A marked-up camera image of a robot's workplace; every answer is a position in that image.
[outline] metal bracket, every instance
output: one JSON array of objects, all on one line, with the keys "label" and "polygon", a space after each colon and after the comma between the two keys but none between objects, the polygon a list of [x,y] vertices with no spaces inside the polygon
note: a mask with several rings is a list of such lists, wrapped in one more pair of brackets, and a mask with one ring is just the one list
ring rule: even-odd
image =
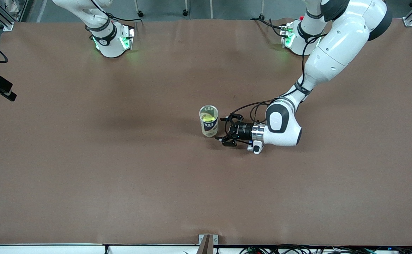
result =
[{"label": "metal bracket", "polygon": [[203,241],[203,238],[205,235],[211,235],[212,236],[212,242],[214,245],[219,244],[219,235],[214,235],[214,234],[200,234],[198,235],[198,244],[201,244],[201,241]]},{"label": "metal bracket", "polygon": [[402,17],[402,20],[404,21],[405,27],[412,27],[412,21],[410,24],[408,24],[408,22],[406,21],[406,17]]},{"label": "metal bracket", "polygon": [[2,29],[4,32],[10,32],[11,30],[13,30],[13,26],[14,26],[14,22],[11,23],[11,26],[9,27],[4,27],[4,29]]}]

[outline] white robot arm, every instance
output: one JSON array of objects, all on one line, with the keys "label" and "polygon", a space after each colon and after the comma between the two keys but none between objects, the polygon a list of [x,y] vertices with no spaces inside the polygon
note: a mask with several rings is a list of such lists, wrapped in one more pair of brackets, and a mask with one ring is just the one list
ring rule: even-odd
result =
[{"label": "white robot arm", "polygon": [[226,137],[217,138],[222,144],[226,145],[229,141],[235,144],[236,137],[239,137],[248,140],[245,142],[248,143],[248,150],[255,154],[259,154],[265,144],[296,146],[302,134],[302,128],[295,119],[299,104],[316,85],[338,75],[368,40],[381,35],[391,24],[391,13],[382,0],[304,2],[307,5],[304,19],[294,21],[293,27],[287,29],[292,34],[284,43],[287,43],[290,50],[297,54],[304,51],[306,55],[308,48],[315,44],[314,41],[322,33],[326,22],[333,20],[332,29],[316,47],[309,49],[311,55],[306,61],[304,74],[267,107],[267,124],[244,123],[240,115],[234,116],[234,119],[238,119],[236,122],[224,119],[231,122],[231,127]]},{"label": "white robot arm", "polygon": [[131,48],[134,29],[112,21],[102,9],[113,0],[53,0],[76,15],[93,35],[96,48],[108,58],[116,58]]}]

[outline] floor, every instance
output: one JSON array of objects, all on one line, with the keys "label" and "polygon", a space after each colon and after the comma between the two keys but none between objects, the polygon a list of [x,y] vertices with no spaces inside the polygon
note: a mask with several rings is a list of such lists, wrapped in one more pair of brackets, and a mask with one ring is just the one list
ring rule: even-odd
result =
[{"label": "floor", "polygon": [[[393,10],[394,18],[405,16],[411,7],[408,0],[387,0]],[[144,13],[143,21],[174,21],[179,19],[209,19],[209,0],[188,0],[189,14],[182,15],[185,9],[183,0],[139,0],[138,5]],[[123,19],[138,18],[132,0],[114,0],[110,8],[116,17]],[[214,0],[214,19],[251,19],[259,16],[261,0]],[[297,18],[304,14],[304,5],[300,0],[265,0],[264,16],[266,19],[284,17]],[[28,22],[80,22],[69,11],[56,6],[51,0],[33,0],[27,16]]]}]

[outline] tennis ball can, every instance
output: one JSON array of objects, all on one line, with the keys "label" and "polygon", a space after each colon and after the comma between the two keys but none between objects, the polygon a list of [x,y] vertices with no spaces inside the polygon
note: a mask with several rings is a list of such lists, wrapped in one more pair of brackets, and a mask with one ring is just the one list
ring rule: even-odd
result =
[{"label": "tennis ball can", "polygon": [[206,105],[200,109],[201,131],[206,137],[213,137],[217,135],[219,110],[215,106]]}]

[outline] brown table surface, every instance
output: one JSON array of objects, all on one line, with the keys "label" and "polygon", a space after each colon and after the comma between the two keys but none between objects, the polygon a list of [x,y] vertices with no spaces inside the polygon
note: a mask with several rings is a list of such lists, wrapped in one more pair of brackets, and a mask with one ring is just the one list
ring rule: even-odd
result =
[{"label": "brown table surface", "polygon": [[299,145],[259,156],[203,137],[198,110],[287,91],[299,56],[254,21],[136,35],[116,59],[80,23],[2,35],[0,243],[412,246],[412,28],[393,20],[301,105]]}]

